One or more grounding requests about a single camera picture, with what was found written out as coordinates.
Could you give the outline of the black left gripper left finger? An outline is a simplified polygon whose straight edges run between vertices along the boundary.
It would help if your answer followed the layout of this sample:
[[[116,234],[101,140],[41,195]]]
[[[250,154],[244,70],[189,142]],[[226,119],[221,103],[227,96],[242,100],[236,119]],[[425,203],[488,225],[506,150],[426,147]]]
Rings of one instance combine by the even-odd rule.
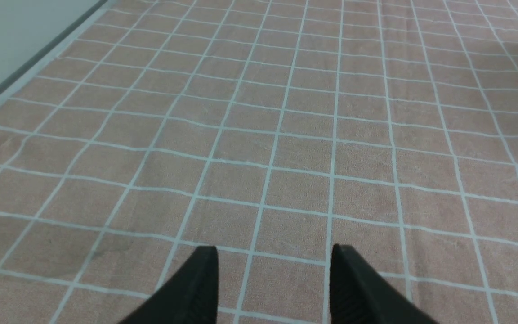
[[[199,246],[170,279],[121,324],[215,324],[219,306],[219,256]]]

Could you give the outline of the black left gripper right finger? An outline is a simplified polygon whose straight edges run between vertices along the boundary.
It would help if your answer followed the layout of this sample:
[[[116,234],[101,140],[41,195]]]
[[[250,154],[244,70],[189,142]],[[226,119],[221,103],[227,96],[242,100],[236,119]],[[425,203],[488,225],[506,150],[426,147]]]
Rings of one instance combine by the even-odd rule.
[[[350,245],[334,244],[330,262],[333,324],[435,324]]]

